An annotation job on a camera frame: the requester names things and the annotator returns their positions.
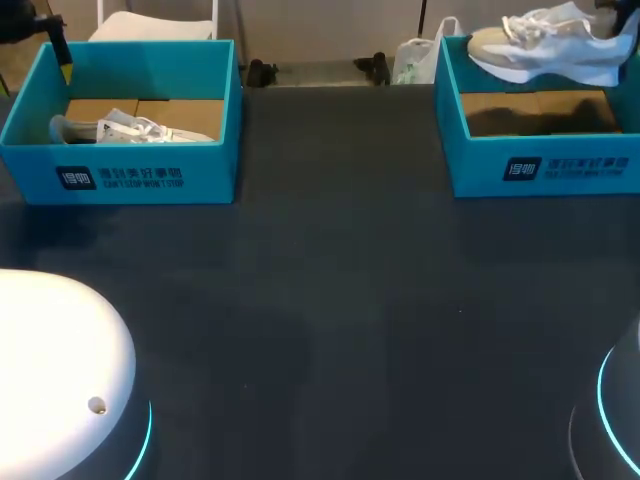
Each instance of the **white dome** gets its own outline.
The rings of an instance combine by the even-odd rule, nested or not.
[[[0,270],[0,480],[51,480],[109,435],[135,351],[111,304],[57,275]]]

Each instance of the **black tabletop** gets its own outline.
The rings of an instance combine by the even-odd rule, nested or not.
[[[0,266],[121,313],[161,480],[567,478],[640,304],[640,201],[455,200],[431,87],[248,94],[231,206],[27,208],[3,176]]]

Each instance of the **small hole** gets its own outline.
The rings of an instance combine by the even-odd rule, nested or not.
[[[96,415],[104,415],[107,413],[107,404],[100,397],[93,397],[89,400],[89,410]]]

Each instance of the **logo on box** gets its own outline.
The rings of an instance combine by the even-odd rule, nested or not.
[[[57,167],[56,173],[65,190],[96,189],[96,183],[87,167]]]
[[[502,180],[505,182],[534,180],[541,162],[541,157],[513,157],[507,163]]]

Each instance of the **cardboard box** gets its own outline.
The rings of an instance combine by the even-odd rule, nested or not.
[[[616,88],[503,82],[446,37],[436,115],[458,197],[640,193],[640,58]]]
[[[42,46],[0,136],[34,205],[231,203],[242,86],[232,41],[70,43],[67,86]],[[51,117],[97,121],[112,108],[214,142],[51,145]]]

